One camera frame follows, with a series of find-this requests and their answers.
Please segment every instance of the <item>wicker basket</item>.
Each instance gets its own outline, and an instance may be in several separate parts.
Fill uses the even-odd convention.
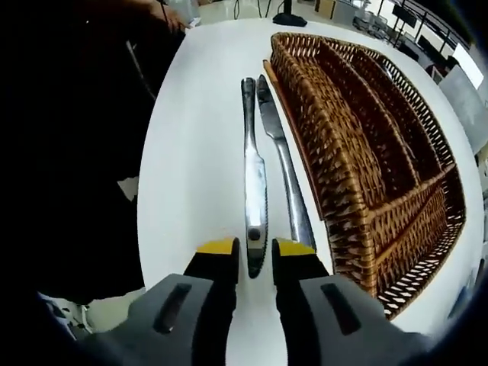
[[[464,224],[451,150],[409,80],[376,51],[275,34],[271,80],[329,234],[334,270],[391,318],[427,285]]]

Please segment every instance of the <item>stainless steel knife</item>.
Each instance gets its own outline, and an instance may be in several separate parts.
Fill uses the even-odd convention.
[[[268,196],[265,162],[258,153],[254,133],[255,80],[241,81],[244,108],[244,159],[246,190],[246,244],[250,278],[256,278],[265,260],[268,240]]]
[[[258,79],[258,104],[261,111],[262,123],[268,136],[274,140],[280,156],[283,170],[284,186],[287,192],[288,214],[290,217],[291,238],[316,250],[312,226],[307,208],[303,201],[302,192],[298,185],[297,175],[291,161],[290,150],[284,137],[278,110],[263,75]]]

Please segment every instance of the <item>table knife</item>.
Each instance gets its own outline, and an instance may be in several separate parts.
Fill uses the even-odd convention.
[[[261,111],[262,123],[268,136],[274,140],[280,157],[283,171],[284,186],[287,193],[288,215],[290,217],[291,238],[316,250],[312,226],[307,208],[303,201],[302,192],[298,185],[297,175],[291,161],[290,150],[281,126],[275,101],[263,75],[258,79],[258,104]]]
[[[244,109],[246,245],[250,278],[256,278],[265,260],[268,239],[268,196],[265,162],[258,153],[254,131],[255,80],[241,81]]]

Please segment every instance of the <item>white table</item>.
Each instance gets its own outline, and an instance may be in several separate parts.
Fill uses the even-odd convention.
[[[194,250],[206,241],[226,236],[240,238],[238,304],[227,359],[230,364],[286,364],[271,261],[266,261],[256,280],[246,275],[240,92],[242,78],[257,78],[264,73],[262,60],[270,57],[270,37],[278,31],[321,34],[382,52],[417,86],[440,121],[461,173],[467,219],[459,242],[435,279],[393,321],[406,331],[438,330],[481,255],[483,205],[470,145],[447,99],[418,64],[385,43],[328,24],[310,22],[300,29],[277,26],[266,19],[249,19],[224,21],[188,32],[159,92],[140,171],[138,229],[146,287],[151,288],[170,273],[182,273]],[[279,104],[278,110],[318,256],[332,271],[325,226],[319,221],[299,152]],[[290,237],[278,154],[265,135],[257,105],[256,140],[268,178],[268,237]]]

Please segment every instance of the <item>serrated blade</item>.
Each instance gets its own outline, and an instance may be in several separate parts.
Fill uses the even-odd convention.
[[[268,240],[268,196],[265,162],[255,143],[255,80],[241,81],[244,110],[245,210],[248,272],[256,278],[265,261]]]

